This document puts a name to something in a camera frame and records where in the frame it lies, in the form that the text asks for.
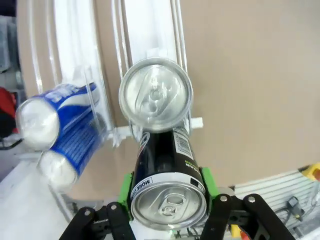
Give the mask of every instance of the can lid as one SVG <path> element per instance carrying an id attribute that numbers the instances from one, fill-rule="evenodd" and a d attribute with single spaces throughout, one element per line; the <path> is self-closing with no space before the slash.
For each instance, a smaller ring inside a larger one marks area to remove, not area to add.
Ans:
<path id="1" fill-rule="evenodd" d="M 52 150 L 41 154 L 36 168 L 55 189 L 69 189 L 78 179 L 78 174 L 68 159 Z"/>
<path id="2" fill-rule="evenodd" d="M 198 188 L 179 182 L 150 185 L 131 203 L 133 217 L 156 230 L 192 226 L 202 219 L 206 208 L 205 196 Z"/>
<path id="3" fill-rule="evenodd" d="M 119 89 L 119 104 L 125 117 L 154 132 L 179 124 L 192 100 L 187 73 L 175 62 L 159 57 L 133 65 Z"/>
<path id="4" fill-rule="evenodd" d="M 24 142 L 35 150 L 49 149 L 59 135 L 57 112 L 41 98 L 30 98 L 16 112 L 16 123 Z"/>

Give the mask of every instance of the bolt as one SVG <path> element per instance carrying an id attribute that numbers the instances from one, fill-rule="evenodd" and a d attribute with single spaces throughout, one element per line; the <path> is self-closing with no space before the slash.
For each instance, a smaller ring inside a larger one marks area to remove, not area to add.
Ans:
<path id="1" fill-rule="evenodd" d="M 249 203 L 254 203 L 255 201 L 256 201 L 256 199 L 253 197 L 253 196 L 250 196 L 249 198 L 248 198 L 248 201 L 249 201 Z"/>
<path id="2" fill-rule="evenodd" d="M 221 196 L 220 197 L 220 201 L 221 202 L 226 202 L 228 200 L 228 198 L 226 196 Z"/>

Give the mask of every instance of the metal grate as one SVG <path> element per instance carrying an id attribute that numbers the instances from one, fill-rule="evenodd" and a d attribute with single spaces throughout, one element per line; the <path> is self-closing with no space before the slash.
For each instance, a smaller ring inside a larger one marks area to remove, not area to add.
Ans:
<path id="1" fill-rule="evenodd" d="M 285 207 L 287 201 L 295 196 L 298 198 L 302 209 L 306 213 L 309 212 L 305 216 L 305 220 L 314 218 L 320 212 L 319 203 L 315 207 L 311 205 L 314 196 L 319 192 L 319 183 L 306 178 L 299 171 L 291 171 L 245 184 L 238 184 L 235 186 L 234 192 L 239 199 L 243 199 L 249 194 L 259 194 L 273 211 Z M 287 212 L 280 212 L 277 216 L 281 219 L 286 218 Z M 286 226 L 289 230 L 292 230 L 293 227 L 300 224 L 300 221 L 291 216 Z"/>

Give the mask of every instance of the soda can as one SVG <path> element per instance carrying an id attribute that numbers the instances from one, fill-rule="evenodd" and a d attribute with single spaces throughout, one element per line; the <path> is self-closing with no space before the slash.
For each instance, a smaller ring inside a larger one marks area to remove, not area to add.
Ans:
<path id="1" fill-rule="evenodd" d="M 150 132 L 165 132 L 179 125 L 193 101 L 187 73 L 165 58 L 148 58 L 133 65 L 119 88 L 124 116 Z"/>
<path id="2" fill-rule="evenodd" d="M 205 196 L 187 131 L 144 131 L 130 193 L 133 217 L 155 230 L 190 227 L 206 214 Z"/>
<path id="3" fill-rule="evenodd" d="M 100 127 L 106 124 L 97 114 Z M 37 170 L 55 189 L 67 190 L 78 180 L 90 158 L 103 142 L 105 132 L 99 132 L 93 113 L 60 138 L 50 150 L 42 152 Z"/>
<path id="4" fill-rule="evenodd" d="M 94 83 L 89 87 L 93 102 L 97 104 L 99 89 Z M 47 150 L 91 110 L 86 86 L 60 84 L 27 99 L 17 109 L 17 128 L 29 147 Z"/>

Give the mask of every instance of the red object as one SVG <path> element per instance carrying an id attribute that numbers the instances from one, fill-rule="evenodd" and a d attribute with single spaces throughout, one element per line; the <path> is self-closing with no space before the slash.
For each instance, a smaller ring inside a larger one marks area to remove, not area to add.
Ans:
<path id="1" fill-rule="evenodd" d="M 9 114 L 14 119 L 16 118 L 16 104 L 15 96 L 7 91 L 5 88 L 0 87 L 0 109 Z"/>
<path id="2" fill-rule="evenodd" d="M 250 240 L 250 238 L 247 236 L 247 234 L 245 234 L 243 231 L 240 232 L 240 236 L 242 240 Z"/>
<path id="3" fill-rule="evenodd" d="M 320 169 L 314 170 L 313 176 L 320 182 Z"/>
<path id="4" fill-rule="evenodd" d="M 14 94 L 0 87 L 0 138 L 17 133 L 16 128 L 16 98 Z"/>

